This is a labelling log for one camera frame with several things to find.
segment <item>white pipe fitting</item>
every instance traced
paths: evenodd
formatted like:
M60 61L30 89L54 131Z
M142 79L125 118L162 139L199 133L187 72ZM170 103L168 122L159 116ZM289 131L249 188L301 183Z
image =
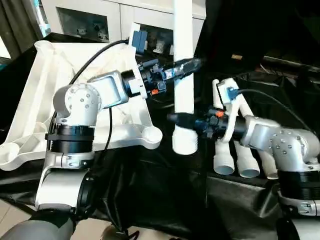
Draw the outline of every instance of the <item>white pipe fitting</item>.
M237 155L236 165L239 175L243 178L255 178L260 174L257 160L252 156L250 148L241 146L238 141L234 141Z
M192 0L174 0L174 61L193 58ZM174 81L175 113L194 113L194 75ZM193 130L175 126L172 148L180 155L190 155L198 149L198 136Z
M240 94L238 98L240 100L240 112L242 116L246 116L246 115L253 116L254 113L249 107L249 104L247 103L245 97L242 94ZM260 156L260 159L262 162L262 168L263 168L264 174L266 175L266 178L270 180L278 179L278 170L276 167L276 162L274 157L265 151L258 151L258 154Z
M217 140L215 142L215 156L213 157L213 169L217 174L230 175L235 171L234 159L230 154L229 143Z
M212 96L213 106L215 108L223 109L223 105L220 101L217 84L218 79L212 81ZM228 142L215 142L215 156L213 157L213 169L217 174L230 175L235 171L234 159L230 154L230 148Z

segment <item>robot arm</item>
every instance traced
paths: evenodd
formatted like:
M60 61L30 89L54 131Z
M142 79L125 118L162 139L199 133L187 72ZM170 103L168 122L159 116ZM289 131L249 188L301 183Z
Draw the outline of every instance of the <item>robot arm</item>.
M1 239L68 240L78 221L89 216L94 198L90 167L97 115L103 109L127 103L129 98L166 91L169 81L184 78L201 67L197 58L160 66L157 59L135 69L112 71L86 83L60 88L53 98L56 111L51 142L46 152L35 206L30 220L10 229Z
M229 127L229 116L217 108L210 108L202 118L174 113L168 115L168 120L213 140L222 138ZM245 147L268 152L275 159L280 183L278 200L285 216L277 224L279 239L319 239L317 136L308 130L284 128L273 120L250 115L237 117L233 129L233 139Z

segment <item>white plastic tray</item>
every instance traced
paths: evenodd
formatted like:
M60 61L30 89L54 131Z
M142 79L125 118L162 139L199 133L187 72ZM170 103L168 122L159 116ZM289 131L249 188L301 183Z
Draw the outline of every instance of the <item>white plastic tray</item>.
M46 153L45 133L54 112L55 92L69 84L74 74L105 43L35 43L37 55L25 84L9 133L0 146L0 169L11 171L24 162L42 159ZM102 53L83 72L76 83L102 73L132 69L134 47L116 45ZM155 149L162 132L153 126L146 101L140 96L112 108L112 136L109 149L142 145ZM104 149L109 134L109 110L98 114L93 150Z

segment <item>black fabric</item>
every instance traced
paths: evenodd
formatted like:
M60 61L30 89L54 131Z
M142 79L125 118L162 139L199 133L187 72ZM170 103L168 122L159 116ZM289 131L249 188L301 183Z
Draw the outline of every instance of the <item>black fabric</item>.
M59 34L51 34L47 40L84 41ZM12 93L10 101L0 95L3 103L10 104L0 120L1 128L11 124L35 55L35 49L31 48L0 71L4 90ZM203 90L197 95L202 98L200 103L212 104L214 78L195 74L195 81L201 81L196 85ZM237 78L240 87L262 90L292 106L285 93L286 81L284 77L262 73L245 73ZM288 127L301 127L291 115L263 96L250 95L246 99L257 116ZM239 177L237 169L230 176L214 173L214 143L203 139L199 139L195 154L175 154L174 125L166 120L173 108L159 109L152 100L147 103L152 122L161 129L163 140L154 150L142 146L109 150L105 159L94 166L93 173L99 181L95 186L98 197L92 217L112 221L120 229L134 225L187 239L277 239L275 224L281 215L277 181L268 181L262 171L254 179ZM232 144L230 148L237 159ZM261 165L259 155L255 151L253 155ZM13 171L1 170L0 198L34 205L43 163L34 160Z

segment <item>wire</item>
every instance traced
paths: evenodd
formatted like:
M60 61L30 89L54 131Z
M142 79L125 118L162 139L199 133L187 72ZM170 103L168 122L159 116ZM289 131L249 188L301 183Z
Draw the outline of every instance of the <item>wire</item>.
M111 140L111 135L112 135L112 125L113 125L113 121L112 121L112 107L109 108L109 118L110 118L110 128L109 128L109 136L108 136L108 140L106 141L105 147L103 149L103 151L101 152L99 159L98 159L98 163L100 163L101 160L103 160L103 158L106 155L108 146L110 144L110 140Z
M279 104L281 107L283 107L288 113L290 113L295 119L297 119L302 125L303 127L312 132L313 131L311 130L311 128L298 116L295 114L294 111L292 111L288 106L284 105L282 102L280 102L278 99L274 98L273 96L263 92L263 91L260 91L260 90L257 90L257 89L239 89L237 91L237 95L240 95L240 94L243 94L243 93L256 93L256 94L260 94L260 95L264 95L265 97L268 97L269 99L273 100L275 103Z
M83 71L89 66L89 64L91 64L100 54L102 54L104 51L108 50L109 48L118 45L118 44L128 44L129 40L119 40L119 41L114 41L106 46L104 46L103 48L101 48L99 51L97 51L81 68L80 70L73 76L72 80L70 81L69 85L72 85L75 83L75 81L78 79L78 77L83 73ZM54 111L53 116L50 120L50 124L49 124L49 129L48 129L48 134L52 133L53 127L55 125L55 118L57 116L57 112ZM50 150L50 140L47 140L46 142L46 150L49 151Z
M260 64L260 68L262 68L267 74L271 74L271 72L269 72L264 66L262 66L262 64Z

